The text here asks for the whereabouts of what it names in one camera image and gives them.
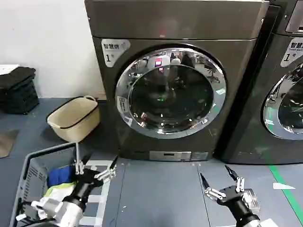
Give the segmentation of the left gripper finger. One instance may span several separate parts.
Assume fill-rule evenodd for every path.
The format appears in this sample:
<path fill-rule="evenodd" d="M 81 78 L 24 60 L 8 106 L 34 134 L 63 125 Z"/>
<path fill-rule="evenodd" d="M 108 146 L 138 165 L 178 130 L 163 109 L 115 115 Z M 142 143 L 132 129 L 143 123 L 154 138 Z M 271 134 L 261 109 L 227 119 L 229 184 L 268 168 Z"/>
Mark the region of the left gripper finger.
<path fill-rule="evenodd" d="M 76 158 L 74 160 L 74 167 L 75 167 L 75 174 L 76 175 L 83 175 L 84 174 L 84 167 L 91 158 L 92 154 L 86 154 L 82 158 L 80 154 L 76 154 Z"/>
<path fill-rule="evenodd" d="M 111 165 L 105 171 L 95 174 L 94 179 L 101 182 L 108 182 L 112 178 L 116 177 L 117 161 L 118 161 L 118 156 L 115 157 Z"/>

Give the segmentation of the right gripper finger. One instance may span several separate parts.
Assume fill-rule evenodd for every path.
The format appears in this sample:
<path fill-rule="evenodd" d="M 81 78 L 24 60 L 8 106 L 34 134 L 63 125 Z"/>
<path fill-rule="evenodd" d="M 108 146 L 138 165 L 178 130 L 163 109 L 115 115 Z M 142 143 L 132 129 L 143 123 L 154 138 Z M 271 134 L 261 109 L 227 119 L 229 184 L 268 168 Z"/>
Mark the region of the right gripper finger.
<path fill-rule="evenodd" d="M 226 194 L 223 192 L 220 192 L 212 187 L 210 187 L 208 181 L 205 179 L 205 177 L 200 173 L 201 180 L 202 180 L 202 185 L 204 188 L 204 192 L 209 197 L 211 200 L 223 200 L 226 198 Z"/>
<path fill-rule="evenodd" d="M 244 184 L 245 184 L 245 179 L 243 177 L 238 176 L 238 174 L 232 170 L 230 167 L 228 167 L 227 165 L 225 165 L 225 168 L 228 172 L 228 174 L 230 175 L 230 177 L 234 180 L 234 182 L 236 183 L 236 192 L 244 192 Z"/>

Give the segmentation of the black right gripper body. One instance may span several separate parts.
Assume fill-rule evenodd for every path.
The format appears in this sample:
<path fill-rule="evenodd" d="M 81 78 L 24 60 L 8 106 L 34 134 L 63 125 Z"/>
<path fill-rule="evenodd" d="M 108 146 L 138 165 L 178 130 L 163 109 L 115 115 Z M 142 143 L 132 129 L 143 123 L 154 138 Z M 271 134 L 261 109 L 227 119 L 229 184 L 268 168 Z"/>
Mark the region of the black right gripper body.
<path fill-rule="evenodd" d="M 228 207 L 237 222 L 251 222 L 258 220 L 258 216 L 253 214 L 252 211 L 246 206 L 242 197 L 243 192 L 236 192 L 236 186 L 229 186 L 220 190 L 226 194 L 223 200 L 217 200 L 217 203 L 222 206 Z"/>

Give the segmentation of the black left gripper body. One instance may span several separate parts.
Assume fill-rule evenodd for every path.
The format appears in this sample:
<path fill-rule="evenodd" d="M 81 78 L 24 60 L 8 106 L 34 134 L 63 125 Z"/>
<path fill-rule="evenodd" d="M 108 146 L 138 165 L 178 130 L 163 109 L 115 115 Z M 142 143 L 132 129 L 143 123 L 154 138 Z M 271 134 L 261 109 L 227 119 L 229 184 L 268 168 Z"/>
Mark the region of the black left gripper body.
<path fill-rule="evenodd" d="M 96 170 L 84 169 L 84 173 L 78 176 L 78 182 L 70 194 L 71 203 L 86 205 L 93 189 L 102 186 L 102 180 L 95 178 L 97 174 L 99 172 Z"/>

